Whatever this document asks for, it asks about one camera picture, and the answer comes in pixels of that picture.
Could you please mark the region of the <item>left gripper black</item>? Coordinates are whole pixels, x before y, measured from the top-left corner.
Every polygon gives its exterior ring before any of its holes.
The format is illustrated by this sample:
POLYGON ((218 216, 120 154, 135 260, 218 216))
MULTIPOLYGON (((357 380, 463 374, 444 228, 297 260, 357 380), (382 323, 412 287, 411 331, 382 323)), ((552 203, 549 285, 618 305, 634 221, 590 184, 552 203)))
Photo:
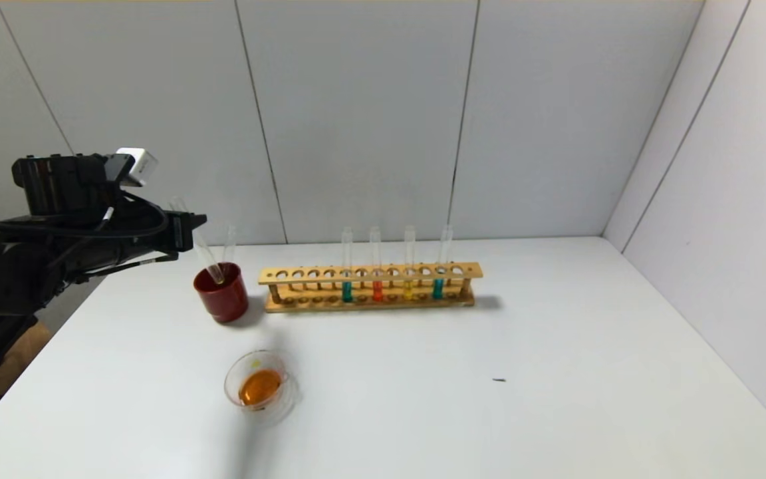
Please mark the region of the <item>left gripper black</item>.
POLYGON ((164 210, 165 221, 157 233, 131 239, 114 240, 118 261, 130 261, 150 253, 160 253, 157 261, 175 261, 183 252, 193 248, 193 241, 203 241, 201 227, 207 223, 205 214, 164 210))

